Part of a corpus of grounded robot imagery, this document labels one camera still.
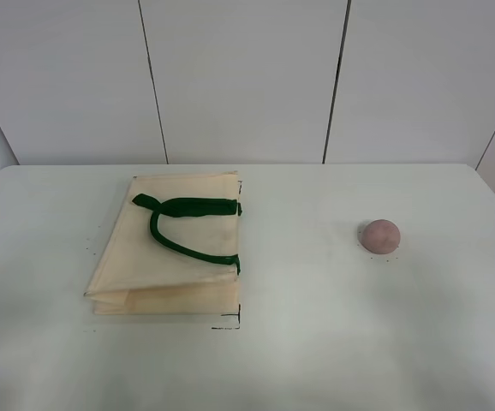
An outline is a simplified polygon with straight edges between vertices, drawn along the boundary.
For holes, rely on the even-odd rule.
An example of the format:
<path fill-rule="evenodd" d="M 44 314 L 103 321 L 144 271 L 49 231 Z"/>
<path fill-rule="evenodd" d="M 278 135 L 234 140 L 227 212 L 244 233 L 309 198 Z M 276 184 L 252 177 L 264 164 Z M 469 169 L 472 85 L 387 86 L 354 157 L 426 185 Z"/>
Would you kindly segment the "cream linen bag green handles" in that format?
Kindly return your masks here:
<path fill-rule="evenodd" d="M 98 315 L 240 308 L 236 172 L 136 176 L 84 296 Z"/>

